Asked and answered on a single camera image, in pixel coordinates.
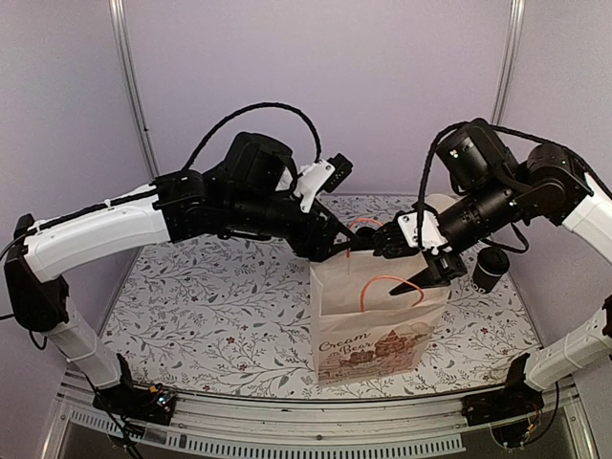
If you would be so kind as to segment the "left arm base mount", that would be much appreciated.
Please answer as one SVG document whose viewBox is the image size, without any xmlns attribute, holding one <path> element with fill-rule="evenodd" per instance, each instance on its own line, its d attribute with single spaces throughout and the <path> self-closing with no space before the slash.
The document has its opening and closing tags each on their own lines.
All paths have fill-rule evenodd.
<svg viewBox="0 0 612 459">
<path fill-rule="evenodd" d="M 162 383 L 147 388 L 136 387 L 127 361 L 120 354 L 117 357 L 120 383 L 97 390 L 93 407 L 129 419 L 169 426 L 177 402 L 176 393 Z"/>
</svg>

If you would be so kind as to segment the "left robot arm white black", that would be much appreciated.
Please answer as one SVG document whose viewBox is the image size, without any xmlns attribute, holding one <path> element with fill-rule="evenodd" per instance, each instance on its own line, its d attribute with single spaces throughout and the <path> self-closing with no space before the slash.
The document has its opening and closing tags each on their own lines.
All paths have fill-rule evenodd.
<svg viewBox="0 0 612 459">
<path fill-rule="evenodd" d="M 293 152 L 271 137 L 242 132 L 226 157 L 200 172 L 192 164 L 132 192 L 52 220 L 19 218 L 2 251 L 15 320 L 60 350 L 122 415 L 142 407 L 125 360 L 109 352 L 77 312 L 64 274 L 111 254 L 201 235 L 255 241 L 281 238 L 319 262 L 357 236 L 318 201 L 352 171 L 342 155 L 298 168 Z"/>
</svg>

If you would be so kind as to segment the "black paper coffee cup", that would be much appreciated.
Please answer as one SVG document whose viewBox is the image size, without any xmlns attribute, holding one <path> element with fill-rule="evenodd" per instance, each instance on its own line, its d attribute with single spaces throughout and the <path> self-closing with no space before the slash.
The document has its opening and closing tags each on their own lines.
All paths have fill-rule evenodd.
<svg viewBox="0 0 612 459">
<path fill-rule="evenodd" d="M 488 270 L 477 263 L 472 273 L 471 286 L 479 294 L 489 294 L 504 273 L 505 271 Z"/>
</svg>

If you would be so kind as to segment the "black plastic cup lid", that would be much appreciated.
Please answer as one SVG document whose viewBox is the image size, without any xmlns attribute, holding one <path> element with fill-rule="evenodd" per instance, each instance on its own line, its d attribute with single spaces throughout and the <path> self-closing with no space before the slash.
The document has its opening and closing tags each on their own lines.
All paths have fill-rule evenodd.
<svg viewBox="0 0 612 459">
<path fill-rule="evenodd" d="M 497 247 L 486 247 L 477 255 L 477 267 L 486 275 L 502 276 L 510 268 L 508 255 Z"/>
</svg>

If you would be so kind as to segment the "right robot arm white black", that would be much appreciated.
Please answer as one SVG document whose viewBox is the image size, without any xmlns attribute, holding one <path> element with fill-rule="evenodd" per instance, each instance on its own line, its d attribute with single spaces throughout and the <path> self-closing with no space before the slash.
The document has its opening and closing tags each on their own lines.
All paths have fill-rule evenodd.
<svg viewBox="0 0 612 459">
<path fill-rule="evenodd" d="M 425 190 L 435 158 L 448 171 L 458 202 L 426 208 Z M 432 141 L 413 211 L 377 230 L 386 258 L 421 253 L 417 277 L 431 287 L 465 274 L 461 255 L 493 233 L 544 217 L 574 233 L 605 260 L 611 258 L 611 191 L 571 148 L 482 118 L 445 127 Z"/>
</svg>

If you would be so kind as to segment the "white paper bag orange handles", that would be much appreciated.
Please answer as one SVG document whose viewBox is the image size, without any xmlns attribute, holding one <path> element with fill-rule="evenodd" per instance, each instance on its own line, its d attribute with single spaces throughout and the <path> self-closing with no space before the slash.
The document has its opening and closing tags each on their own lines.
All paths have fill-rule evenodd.
<svg viewBox="0 0 612 459">
<path fill-rule="evenodd" d="M 311 342 L 321 387 L 415 369 L 446 310 L 450 288 L 390 295 L 426 265 L 342 251 L 310 266 Z"/>
</svg>

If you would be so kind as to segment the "stack of paper cups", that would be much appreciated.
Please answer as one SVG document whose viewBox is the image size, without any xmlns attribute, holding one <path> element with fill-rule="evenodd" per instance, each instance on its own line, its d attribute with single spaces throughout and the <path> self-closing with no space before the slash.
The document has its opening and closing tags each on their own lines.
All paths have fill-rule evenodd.
<svg viewBox="0 0 612 459">
<path fill-rule="evenodd" d="M 434 208 L 438 213 L 444 212 L 458 202 L 458 199 L 453 196 L 448 196 L 442 193 L 432 193 L 426 196 L 426 204 Z"/>
</svg>

